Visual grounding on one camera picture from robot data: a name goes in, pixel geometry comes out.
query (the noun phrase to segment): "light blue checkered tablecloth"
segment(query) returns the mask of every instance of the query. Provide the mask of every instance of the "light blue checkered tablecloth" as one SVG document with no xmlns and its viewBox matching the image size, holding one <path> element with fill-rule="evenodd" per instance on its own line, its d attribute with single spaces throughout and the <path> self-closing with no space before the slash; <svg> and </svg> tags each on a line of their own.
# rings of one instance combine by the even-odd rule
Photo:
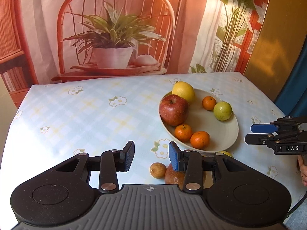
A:
<svg viewBox="0 0 307 230">
<path fill-rule="evenodd" d="M 265 146 L 244 142 L 253 123 L 269 123 L 283 113 L 240 73 L 152 75 L 34 85 L 26 95 L 9 130 L 0 171 L 0 226 L 16 223 L 10 195 L 22 182 L 70 158 L 87 152 L 101 155 L 135 142 L 135 157 L 123 183 L 157 184 L 151 177 L 154 162 L 170 163 L 171 137 L 161 125 L 158 105 L 176 80 L 213 93 L 231 104 L 239 136 L 228 149 L 237 160 L 285 185 L 292 206 L 305 193 L 296 169 L 296 155 L 278 156 Z M 90 185 L 98 186 L 97 172 Z"/>
</svg>

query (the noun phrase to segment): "metal screw cap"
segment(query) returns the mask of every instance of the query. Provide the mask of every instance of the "metal screw cap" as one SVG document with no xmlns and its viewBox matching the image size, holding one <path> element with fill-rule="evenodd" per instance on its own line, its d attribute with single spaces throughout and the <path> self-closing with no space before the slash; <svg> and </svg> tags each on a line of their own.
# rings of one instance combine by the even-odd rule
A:
<svg viewBox="0 0 307 230">
<path fill-rule="evenodd" d="M 198 183 L 195 183 L 195 182 L 188 183 L 185 187 L 188 190 L 198 190 L 198 189 L 201 188 L 201 186 Z"/>
<path fill-rule="evenodd" d="M 116 185 L 114 183 L 107 182 L 107 183 L 102 184 L 101 188 L 103 190 L 110 191 L 110 190 L 116 189 Z"/>
</svg>

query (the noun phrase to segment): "human hand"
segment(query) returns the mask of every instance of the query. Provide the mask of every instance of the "human hand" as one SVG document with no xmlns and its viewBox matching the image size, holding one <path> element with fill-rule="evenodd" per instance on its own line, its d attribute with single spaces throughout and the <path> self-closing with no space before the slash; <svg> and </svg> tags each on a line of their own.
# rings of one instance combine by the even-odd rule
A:
<svg viewBox="0 0 307 230">
<path fill-rule="evenodd" d="M 298 164 L 300 166 L 300 176 L 302 177 L 302 183 L 307 186 L 307 166 L 304 165 L 303 157 L 298 155 Z"/>
</svg>

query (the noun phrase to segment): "book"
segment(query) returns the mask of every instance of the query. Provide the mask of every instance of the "book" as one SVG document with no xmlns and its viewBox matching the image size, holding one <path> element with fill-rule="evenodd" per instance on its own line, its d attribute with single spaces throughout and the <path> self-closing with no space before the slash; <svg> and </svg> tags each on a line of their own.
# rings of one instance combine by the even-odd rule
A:
<svg viewBox="0 0 307 230">
<path fill-rule="evenodd" d="M 3 73 L 0 73 L 0 74 L 1 74 L 1 77 L 2 77 L 2 80 L 3 80 L 4 85 L 6 86 L 7 90 L 10 92 L 10 88 L 9 88 L 9 86 L 7 85 L 7 81 L 6 81 L 6 79 L 5 79 L 4 75 L 3 75 Z"/>
<path fill-rule="evenodd" d="M 22 86 L 21 86 L 21 83 L 20 83 L 20 81 L 19 81 L 19 79 L 18 79 L 18 77 L 17 77 L 17 74 L 16 74 L 16 72 L 15 72 L 15 68 L 13 68 L 12 71 L 13 71 L 14 78 L 15 78 L 15 80 L 16 80 L 18 86 L 19 86 L 19 90 L 20 90 L 20 89 L 22 89 Z"/>
<path fill-rule="evenodd" d="M 16 80 L 18 82 L 18 85 L 19 85 L 20 89 L 26 88 L 26 85 L 23 83 L 21 75 L 20 75 L 17 67 L 13 68 L 13 72 L 14 72 L 14 75 L 16 77 Z"/>
<path fill-rule="evenodd" d="M 28 88 L 29 85 L 28 85 L 28 83 L 27 83 L 27 81 L 26 81 L 26 79 L 25 79 L 25 76 L 23 75 L 22 67 L 17 67 L 17 69 L 18 69 L 18 71 L 19 71 L 19 74 L 20 74 L 20 76 L 21 76 L 21 79 L 22 79 L 23 83 L 24 83 L 25 86 L 26 86 L 25 88 Z"/>
<path fill-rule="evenodd" d="M 3 75 L 4 75 L 4 78 L 5 78 L 6 82 L 7 82 L 7 85 L 10 88 L 10 92 L 16 91 L 14 86 L 13 86 L 13 83 L 12 83 L 10 77 L 9 77 L 9 74 L 7 72 L 5 72 L 5 73 L 3 73 Z"/>
<path fill-rule="evenodd" d="M 17 80 L 16 80 L 16 78 L 15 78 L 15 76 L 14 76 L 13 69 L 8 70 L 7 73 L 8 73 L 8 75 L 9 75 L 10 79 L 11 79 L 11 82 L 13 83 L 13 86 L 14 86 L 14 88 L 15 88 L 15 91 L 20 90 L 20 87 L 19 87 L 19 85 L 18 85 L 18 83 L 17 83 Z"/>
</svg>

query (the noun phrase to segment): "plant pot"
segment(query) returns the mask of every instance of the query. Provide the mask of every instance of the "plant pot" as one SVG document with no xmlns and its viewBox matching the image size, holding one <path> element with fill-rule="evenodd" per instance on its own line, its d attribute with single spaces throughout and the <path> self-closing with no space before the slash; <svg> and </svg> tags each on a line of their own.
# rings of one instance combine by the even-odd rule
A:
<svg viewBox="0 0 307 230">
<path fill-rule="evenodd" d="M 132 47 L 93 48 L 93 60 L 99 68 L 125 69 L 132 52 Z"/>
</svg>

